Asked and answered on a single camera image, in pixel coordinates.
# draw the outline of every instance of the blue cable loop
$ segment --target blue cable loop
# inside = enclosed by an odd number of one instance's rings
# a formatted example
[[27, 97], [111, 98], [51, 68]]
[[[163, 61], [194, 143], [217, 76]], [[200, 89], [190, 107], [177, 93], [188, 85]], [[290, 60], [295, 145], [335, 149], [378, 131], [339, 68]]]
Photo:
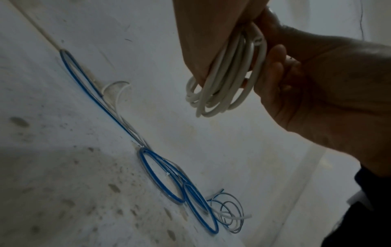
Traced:
[[[83, 77], [88, 81], [88, 83], [92, 86], [94, 91], [99, 95], [99, 97], [103, 97], [103, 95], [99, 92], [99, 90], [95, 87], [94, 83], [88, 78], [88, 76], [85, 74], [79, 63], [76, 61], [76, 59], [71, 55], [70, 52], [67, 50], [61, 49], [60, 51], [61, 59], [72, 76], [72, 78], [79, 84], [79, 86], [83, 89], [83, 91], [104, 111], [106, 112], [117, 124], [119, 124], [123, 130], [125, 130], [140, 146], [140, 150], [138, 151], [138, 157], [142, 164], [144, 165], [144, 168], [148, 175], [152, 178], [152, 181], [157, 185], [157, 187], [172, 201], [174, 201], [177, 204], [183, 204], [186, 202], [196, 218], [199, 220], [199, 222], [205, 227], [206, 230], [208, 230], [211, 234], [217, 234], [219, 232], [219, 226], [217, 224], [218, 219], [216, 219], [215, 215], [212, 212], [212, 209], [204, 199], [204, 197], [201, 195], [201, 193], [198, 191], [198, 189], [192, 184], [192, 182], [187, 178], [185, 174], [183, 174], [180, 170], [178, 170], [175, 166], [173, 166], [169, 161], [164, 159], [163, 157], [159, 156], [152, 150], [144, 147], [142, 143], [138, 141], [138, 138], [135, 137], [117, 118], [114, 116], [101, 102], [100, 100], [92, 94], [92, 92], [81, 82], [79, 77], [75, 74], [73, 69], [71, 68], [69, 62], [66, 58], [69, 58], [71, 61], [71, 64], [73, 67], [75, 67], [82, 75]], [[173, 194], [161, 181], [158, 179], [156, 174], [151, 169], [151, 166], [148, 164], [144, 154], [150, 156], [158, 165], [169, 174], [170, 178], [175, 182], [177, 187], [179, 188], [179, 191], [181, 192], [183, 198], [180, 198]], [[212, 229], [205, 220], [201, 217], [201, 215], [198, 213], [196, 208], [194, 207], [193, 203], [190, 201], [190, 198], [188, 194], [186, 193], [186, 190], [189, 192], [191, 197], [195, 200], [195, 202], [204, 210], [207, 211], [210, 216], [212, 217], [215, 229]]]

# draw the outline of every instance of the person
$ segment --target person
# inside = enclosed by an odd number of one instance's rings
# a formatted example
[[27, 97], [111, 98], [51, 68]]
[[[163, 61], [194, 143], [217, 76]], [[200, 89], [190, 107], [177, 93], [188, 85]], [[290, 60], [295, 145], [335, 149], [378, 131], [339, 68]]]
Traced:
[[322, 246], [390, 246], [391, 47], [284, 26], [267, 0], [174, 0], [184, 61], [202, 86], [238, 23], [253, 21], [268, 54], [254, 86], [287, 131], [355, 157], [369, 206], [353, 203]]

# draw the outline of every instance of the electrical wire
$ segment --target electrical wire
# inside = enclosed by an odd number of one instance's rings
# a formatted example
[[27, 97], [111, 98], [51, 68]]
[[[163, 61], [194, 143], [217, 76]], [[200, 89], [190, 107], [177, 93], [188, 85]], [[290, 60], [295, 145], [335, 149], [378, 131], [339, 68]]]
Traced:
[[[249, 71], [255, 47], [256, 62], [250, 78], [239, 97], [232, 102]], [[200, 92], [194, 93], [198, 83], [191, 77], [186, 85], [186, 101], [197, 108], [195, 115], [212, 117], [238, 107], [253, 89], [265, 61], [267, 43], [253, 22], [237, 27], [212, 63], [211, 70]]]
[[[91, 81], [91, 79], [86, 75], [86, 73], [83, 71], [79, 63], [76, 61], [76, 59], [71, 55], [70, 52], [67, 50], [61, 49], [60, 50], [60, 56], [61, 59], [67, 68], [68, 72], [72, 76], [72, 78], [81, 86], [81, 88], [85, 91], [86, 94], [89, 95], [89, 97], [97, 104], [100, 108], [102, 108], [117, 124], [119, 124], [132, 138], [133, 141], [140, 146], [140, 149], [137, 152], [137, 156], [141, 163], [143, 164], [143, 167], [151, 180], [156, 184], [156, 186], [159, 188], [159, 190], [166, 195], [170, 200], [172, 200], [176, 204], [184, 204], [186, 203], [198, 221], [204, 226], [204, 228], [210, 232], [211, 234], [217, 234], [219, 232], [219, 227], [217, 222], [220, 222], [225, 227], [229, 228], [231, 224], [226, 223], [226, 219], [230, 219], [231, 223], [233, 221], [236, 221], [237, 224], [234, 229], [229, 230], [232, 233], [238, 233], [242, 226], [244, 219], [247, 219], [249, 216], [244, 216], [243, 207], [241, 206], [240, 202], [231, 194], [223, 192], [223, 189], [211, 197], [208, 201], [211, 203], [208, 205], [207, 200], [202, 196], [202, 194], [198, 191], [196, 186], [191, 182], [190, 178], [187, 176], [187, 174], [174, 162], [165, 159], [155, 152], [152, 151], [150, 145], [147, 143], [147, 141], [135, 130], [135, 128], [126, 120], [124, 119], [120, 113], [118, 112], [118, 102], [120, 99], [121, 94], [124, 92], [125, 89], [130, 88], [131, 85], [129, 82], [126, 81], [115, 81], [112, 83], [109, 83], [105, 85], [100, 91], [98, 88], [94, 85], [94, 83]], [[87, 87], [80, 77], [77, 75], [77, 73], [74, 71], [74, 69], [78, 71], [80, 74], [83, 75], [84, 79], [87, 80], [89, 85], [92, 87], [93, 90], [90, 90], [89, 87]], [[108, 100], [105, 99], [104, 93], [105, 91], [114, 84], [125, 84], [119, 92], [116, 95], [116, 98], [114, 100], [114, 104], [111, 104]], [[166, 172], [167, 176], [170, 177], [170, 179], [174, 182], [177, 189], [180, 192], [180, 195], [175, 195], [172, 191], [170, 191], [164, 183], [156, 176], [155, 172], [152, 170], [151, 166], [147, 162], [145, 156], [151, 157], [162, 169], [164, 172]], [[226, 201], [224, 203], [216, 200], [216, 197], [218, 195], [230, 195], [233, 197], [239, 204], [241, 211], [239, 210], [239, 207], [232, 201]], [[201, 217], [199, 212], [197, 211], [196, 207], [191, 202], [191, 198], [196, 202], [196, 205], [203, 211], [204, 214], [208, 214], [211, 216], [213, 220], [214, 227], [208, 225], [208, 223]], [[220, 211], [212, 208], [212, 202], [217, 202], [221, 204]], [[236, 207], [236, 209], [239, 212], [239, 217], [235, 216], [231, 210], [226, 206], [227, 203], [231, 203]]]

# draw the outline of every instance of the dark clothing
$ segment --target dark clothing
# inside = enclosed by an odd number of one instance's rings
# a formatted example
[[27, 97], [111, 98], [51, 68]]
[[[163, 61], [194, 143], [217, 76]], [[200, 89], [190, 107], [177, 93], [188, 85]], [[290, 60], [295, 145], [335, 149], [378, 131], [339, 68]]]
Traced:
[[391, 178], [379, 178], [361, 168], [354, 179], [372, 204], [354, 203], [339, 227], [327, 236], [322, 247], [391, 246]]

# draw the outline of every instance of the human hand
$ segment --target human hand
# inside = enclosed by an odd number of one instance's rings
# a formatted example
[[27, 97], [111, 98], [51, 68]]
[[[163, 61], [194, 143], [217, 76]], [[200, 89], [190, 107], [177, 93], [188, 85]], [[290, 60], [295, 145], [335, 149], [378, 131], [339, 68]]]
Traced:
[[391, 48], [301, 32], [269, 9], [255, 23], [272, 48], [254, 91], [277, 124], [391, 176]]
[[173, 0], [183, 59], [203, 86], [233, 29], [260, 15], [269, 0]]

